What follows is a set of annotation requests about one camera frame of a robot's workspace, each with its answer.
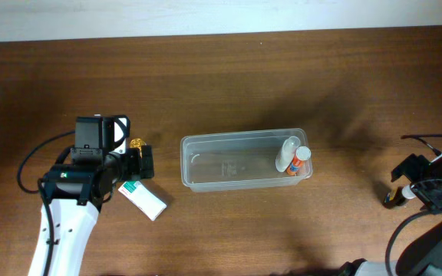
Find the small gold lid jar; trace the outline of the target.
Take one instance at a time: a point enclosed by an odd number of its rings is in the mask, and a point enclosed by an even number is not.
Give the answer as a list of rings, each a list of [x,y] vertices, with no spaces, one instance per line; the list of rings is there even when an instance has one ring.
[[[130,141],[129,147],[132,149],[139,150],[139,155],[142,156],[142,147],[146,145],[147,143],[144,142],[141,138],[135,138]]]

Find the white green medicine box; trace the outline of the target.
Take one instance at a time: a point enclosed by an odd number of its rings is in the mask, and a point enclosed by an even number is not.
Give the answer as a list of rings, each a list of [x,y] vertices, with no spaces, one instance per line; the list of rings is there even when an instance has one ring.
[[[167,208],[167,204],[157,198],[140,181],[125,182],[119,192],[131,201],[151,221]]]

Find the dark brown white cap bottle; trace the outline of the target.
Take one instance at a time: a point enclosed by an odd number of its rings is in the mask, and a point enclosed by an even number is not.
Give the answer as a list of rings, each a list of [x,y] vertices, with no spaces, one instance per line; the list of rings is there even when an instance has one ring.
[[[410,200],[415,199],[417,196],[411,189],[411,186],[399,186],[396,189],[391,190],[384,198],[382,205],[386,209],[395,209],[406,205]]]

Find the orange white cap bottle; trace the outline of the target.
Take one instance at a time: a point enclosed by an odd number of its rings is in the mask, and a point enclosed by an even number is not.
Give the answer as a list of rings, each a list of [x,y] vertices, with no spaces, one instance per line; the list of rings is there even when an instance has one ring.
[[[286,169],[290,176],[301,176],[307,173],[306,165],[311,158],[311,150],[307,146],[300,146]]]

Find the white clear cap spray bottle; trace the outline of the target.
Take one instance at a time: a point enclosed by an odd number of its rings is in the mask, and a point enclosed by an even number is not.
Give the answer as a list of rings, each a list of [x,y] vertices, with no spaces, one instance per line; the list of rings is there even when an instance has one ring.
[[[290,136],[282,144],[275,158],[275,167],[278,172],[284,172],[294,158],[296,150],[301,146],[301,140],[297,136]]]

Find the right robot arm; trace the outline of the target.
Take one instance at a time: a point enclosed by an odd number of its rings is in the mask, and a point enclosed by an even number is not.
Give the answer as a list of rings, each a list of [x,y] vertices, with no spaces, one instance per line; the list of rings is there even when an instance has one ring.
[[[442,138],[442,134],[402,137],[424,143],[427,138]],[[434,159],[411,154],[391,171],[393,182],[404,176],[410,184],[390,191],[383,201],[385,208],[392,209],[411,199],[419,199],[423,203],[421,211],[406,218],[394,230],[385,250],[384,262],[365,259],[346,262],[339,268],[339,275],[442,275],[442,222],[411,242],[397,261],[391,260],[393,245],[407,225],[418,218],[442,215],[442,152],[433,146],[430,148],[436,155]]]

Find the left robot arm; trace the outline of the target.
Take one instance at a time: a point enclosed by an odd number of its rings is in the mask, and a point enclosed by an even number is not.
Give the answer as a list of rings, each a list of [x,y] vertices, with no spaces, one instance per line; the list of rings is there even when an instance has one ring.
[[[149,145],[130,147],[125,115],[78,117],[74,143],[37,181],[41,224],[31,275],[77,275],[103,204],[115,188],[137,192],[154,176]]]

